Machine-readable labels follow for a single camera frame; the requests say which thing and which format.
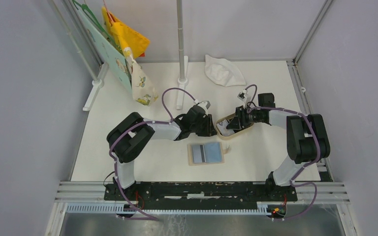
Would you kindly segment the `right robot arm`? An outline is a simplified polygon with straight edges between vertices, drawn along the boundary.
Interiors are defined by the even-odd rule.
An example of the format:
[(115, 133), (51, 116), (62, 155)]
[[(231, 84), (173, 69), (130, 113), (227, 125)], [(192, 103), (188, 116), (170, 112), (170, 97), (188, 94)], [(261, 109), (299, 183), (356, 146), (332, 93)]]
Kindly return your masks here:
[(306, 167), (329, 156), (330, 143), (322, 115), (278, 108), (272, 93), (261, 93), (257, 98), (257, 106), (251, 107), (248, 102), (236, 107), (225, 128), (238, 133), (255, 123), (265, 123), (286, 131), (287, 157), (269, 174), (270, 184), (264, 188), (265, 196), (276, 201), (284, 195), (284, 187), (293, 186)]

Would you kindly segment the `beige oval tray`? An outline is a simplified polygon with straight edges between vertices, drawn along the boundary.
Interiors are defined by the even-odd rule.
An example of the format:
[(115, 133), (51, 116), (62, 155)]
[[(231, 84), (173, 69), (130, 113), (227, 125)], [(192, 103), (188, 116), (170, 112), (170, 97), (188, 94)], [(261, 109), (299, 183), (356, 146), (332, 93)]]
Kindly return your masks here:
[(220, 118), (220, 119), (218, 119), (218, 120), (216, 121), (216, 123), (215, 123), (215, 129), (216, 129), (216, 131), (217, 131), (217, 136), (218, 136), (220, 139), (222, 139), (222, 140), (230, 140), (230, 139), (233, 139), (233, 138), (235, 138), (235, 137), (237, 137), (237, 136), (240, 136), (241, 134), (247, 133), (249, 130), (252, 129), (253, 125), (250, 126), (250, 127), (247, 127), (247, 128), (242, 128), (242, 129), (239, 130), (239, 131), (238, 131), (238, 130), (234, 130), (235, 134), (232, 135), (232, 136), (229, 136), (229, 137), (224, 137), (224, 136), (222, 136), (221, 133), (220, 133), (220, 131), (219, 131), (218, 128), (217, 128), (217, 123), (220, 122), (220, 121), (222, 121), (222, 120), (224, 120), (224, 119), (230, 121), (230, 120), (231, 120), (232, 118), (234, 118), (234, 117), (235, 117), (235, 113), (232, 113), (232, 114), (227, 115), (227, 116), (225, 116), (225, 117), (223, 117), (223, 118)]

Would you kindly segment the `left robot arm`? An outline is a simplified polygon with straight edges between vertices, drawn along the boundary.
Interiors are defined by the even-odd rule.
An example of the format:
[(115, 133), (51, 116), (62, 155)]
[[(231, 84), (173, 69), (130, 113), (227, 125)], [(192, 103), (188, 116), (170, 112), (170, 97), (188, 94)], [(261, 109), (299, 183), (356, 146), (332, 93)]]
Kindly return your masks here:
[(109, 155), (114, 159), (116, 194), (122, 200), (130, 200), (135, 194), (134, 160), (150, 140), (180, 141), (194, 133), (199, 137), (217, 135), (210, 103), (198, 102), (185, 114), (171, 121), (156, 121), (143, 118), (138, 112), (128, 115), (107, 135)]

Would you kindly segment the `white card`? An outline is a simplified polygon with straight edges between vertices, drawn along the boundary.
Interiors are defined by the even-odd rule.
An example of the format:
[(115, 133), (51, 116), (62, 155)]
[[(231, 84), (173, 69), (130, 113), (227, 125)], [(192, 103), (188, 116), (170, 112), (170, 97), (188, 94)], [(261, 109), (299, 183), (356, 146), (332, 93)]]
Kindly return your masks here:
[(206, 163), (206, 154), (204, 145), (192, 145), (192, 161), (194, 164)]

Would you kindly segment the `beige card holder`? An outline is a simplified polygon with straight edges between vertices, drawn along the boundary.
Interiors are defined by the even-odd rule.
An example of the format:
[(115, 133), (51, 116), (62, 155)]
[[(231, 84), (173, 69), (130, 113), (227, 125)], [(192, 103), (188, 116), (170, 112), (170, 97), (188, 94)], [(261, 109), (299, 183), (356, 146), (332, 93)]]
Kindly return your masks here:
[[(206, 154), (206, 163), (194, 164), (192, 161), (192, 145), (204, 145)], [(230, 145), (226, 145), (222, 142), (208, 142), (208, 143), (194, 143), (189, 144), (188, 148), (188, 164), (190, 166), (210, 165), (210, 164), (222, 164), (225, 160), (225, 155), (231, 151)]]

